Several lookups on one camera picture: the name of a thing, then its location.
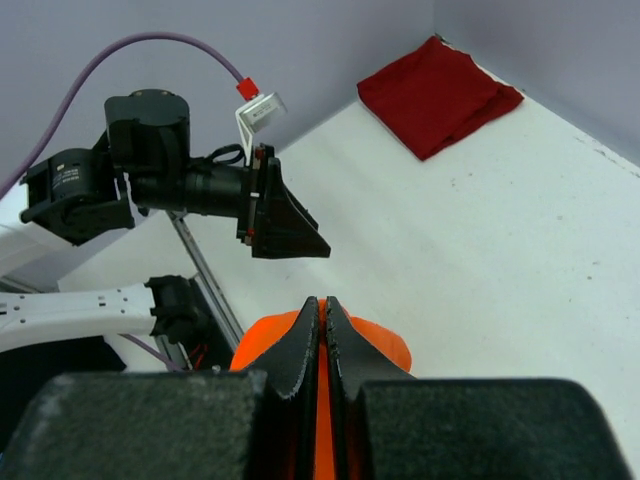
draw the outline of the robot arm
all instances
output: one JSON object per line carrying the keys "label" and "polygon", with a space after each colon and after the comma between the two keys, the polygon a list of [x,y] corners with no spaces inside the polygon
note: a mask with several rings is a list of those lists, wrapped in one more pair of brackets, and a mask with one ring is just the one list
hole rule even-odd
{"label": "robot arm", "polygon": [[[237,219],[236,237],[253,257],[328,257],[318,224],[282,180],[273,147],[241,145],[189,155],[189,107],[167,91],[143,90],[105,102],[107,129],[92,149],[73,148],[28,170],[23,223],[81,245],[113,229],[133,228],[131,201],[150,209]],[[234,166],[217,160],[236,151]]]}
{"label": "robot arm", "polygon": [[166,335],[207,343],[212,318],[192,280],[152,278],[128,287],[72,293],[0,293],[0,353],[44,342],[108,334]]}
{"label": "robot arm", "polygon": [[[239,121],[261,111],[259,99],[247,105]],[[142,214],[235,218],[237,239],[256,258],[329,256],[318,224],[284,185],[273,147],[247,148],[245,141],[190,157],[188,105],[166,91],[112,97],[105,113],[107,129],[93,148],[64,150],[31,167],[0,201],[0,274],[108,230],[134,228],[131,203]],[[231,161],[218,160],[233,152]],[[163,277],[97,292],[0,294],[0,352],[109,333],[198,345],[214,320],[198,305],[195,288]]]}

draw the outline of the white wall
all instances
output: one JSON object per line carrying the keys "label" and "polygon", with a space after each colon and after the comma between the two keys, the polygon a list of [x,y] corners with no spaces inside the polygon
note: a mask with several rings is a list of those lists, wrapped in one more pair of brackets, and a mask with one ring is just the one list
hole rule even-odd
{"label": "white wall", "polygon": [[640,2],[437,0],[436,31],[640,164]]}
{"label": "white wall", "polygon": [[[0,178],[34,145],[86,62],[108,43],[148,30],[207,41],[263,90],[277,90],[289,114],[258,140],[282,147],[353,99],[358,80],[431,35],[433,0],[403,0],[402,8],[395,0],[3,0]],[[202,52],[156,41],[118,52],[94,73],[43,158],[91,146],[104,129],[104,100],[138,88],[186,98],[194,155],[238,140],[233,112],[241,98],[231,77]],[[107,241],[15,275],[50,284]]]}

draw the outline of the folded red towel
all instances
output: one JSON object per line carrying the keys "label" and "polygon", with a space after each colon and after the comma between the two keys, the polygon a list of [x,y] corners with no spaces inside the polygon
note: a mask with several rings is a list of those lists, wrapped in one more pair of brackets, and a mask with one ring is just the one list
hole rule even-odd
{"label": "folded red towel", "polygon": [[420,160],[510,112],[523,99],[437,37],[362,80],[358,94]]}

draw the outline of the wire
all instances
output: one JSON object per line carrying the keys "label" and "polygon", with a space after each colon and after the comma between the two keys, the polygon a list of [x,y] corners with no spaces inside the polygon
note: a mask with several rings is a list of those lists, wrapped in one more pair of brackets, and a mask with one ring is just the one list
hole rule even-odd
{"label": "wire", "polygon": [[[233,157],[219,160],[231,153],[235,153]],[[232,143],[214,150],[206,157],[197,157],[190,159],[188,168],[199,172],[209,173],[218,165],[234,165],[245,159],[244,148],[239,143]]]}
{"label": "wire", "polygon": [[121,333],[120,336],[122,338],[126,338],[130,342],[135,343],[140,348],[142,348],[143,350],[147,351],[148,353],[150,353],[151,355],[156,357],[158,360],[160,360],[162,363],[164,363],[169,370],[174,371],[174,372],[184,372],[184,369],[180,368],[180,366],[177,363],[173,362],[173,360],[171,360],[166,355],[163,355],[162,353],[160,353],[160,352],[156,351],[155,349],[151,348],[149,345],[144,343],[142,340],[140,340],[140,339],[138,339],[138,338],[136,338],[133,335],[130,335],[128,333]]}
{"label": "wire", "polygon": [[190,37],[188,35],[182,35],[180,33],[171,33],[171,32],[146,32],[146,33],[136,33],[134,35],[129,35],[128,37],[121,38],[120,40],[106,47],[104,50],[98,53],[95,57],[93,57],[91,61],[87,64],[87,66],[84,67],[84,69],[80,72],[78,77],[75,79],[75,81],[71,85],[71,88],[69,88],[69,91],[65,95],[64,99],[62,100],[62,103],[58,107],[58,110],[56,110],[55,114],[53,115],[53,118],[51,119],[51,123],[49,123],[49,126],[46,128],[46,130],[42,134],[42,137],[40,137],[40,140],[38,140],[38,143],[36,143],[36,146],[33,147],[33,150],[31,150],[29,155],[27,155],[27,157],[20,163],[18,168],[16,168],[11,173],[11,175],[9,175],[9,178],[7,178],[0,186],[0,200],[4,198],[4,196],[9,192],[9,190],[11,190],[13,185],[20,180],[20,178],[27,172],[29,167],[33,165],[35,161],[38,159],[38,156],[40,156],[42,151],[45,149],[45,147],[51,140],[51,137],[53,137],[53,134],[57,130],[58,126],[60,125],[62,118],[64,117],[65,113],[67,113],[67,110],[71,105],[71,102],[73,101],[74,97],[76,96],[76,94],[78,93],[78,91],[80,90],[84,82],[87,80],[87,78],[89,78],[89,75],[91,75],[91,72],[93,72],[96,69],[96,67],[100,65],[112,53],[117,52],[118,50],[126,47],[127,45],[142,42],[145,40],[173,40],[176,42],[186,43],[188,45],[196,47],[202,50],[203,52],[209,54],[211,57],[215,58],[224,68],[226,68],[229,71],[229,73],[233,76],[233,78],[236,79],[238,83],[244,80],[244,77],[240,74],[240,72],[220,52],[218,52],[215,48],[207,45],[206,43],[196,38]]}
{"label": "wire", "polygon": [[198,344],[196,345],[196,348],[194,348],[193,350],[191,350],[191,353],[189,354],[189,358],[193,358],[193,356],[198,353],[198,350],[200,350],[200,347],[202,346],[202,344]]}
{"label": "wire", "polygon": [[200,354],[200,356],[198,357],[198,360],[196,361],[196,364],[193,366],[194,370],[199,370],[200,369],[200,364],[202,363],[202,360],[204,360],[204,353]]}

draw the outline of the table surface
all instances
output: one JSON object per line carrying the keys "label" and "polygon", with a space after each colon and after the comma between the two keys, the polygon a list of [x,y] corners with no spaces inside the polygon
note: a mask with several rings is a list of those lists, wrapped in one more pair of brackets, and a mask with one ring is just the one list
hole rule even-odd
{"label": "table surface", "polygon": [[[418,377],[573,379],[640,472],[640,169],[528,98],[424,163],[358,102],[280,158],[330,259],[251,259],[235,221],[187,218],[245,328],[335,295]],[[193,266],[157,215],[60,285],[168,273]]]}

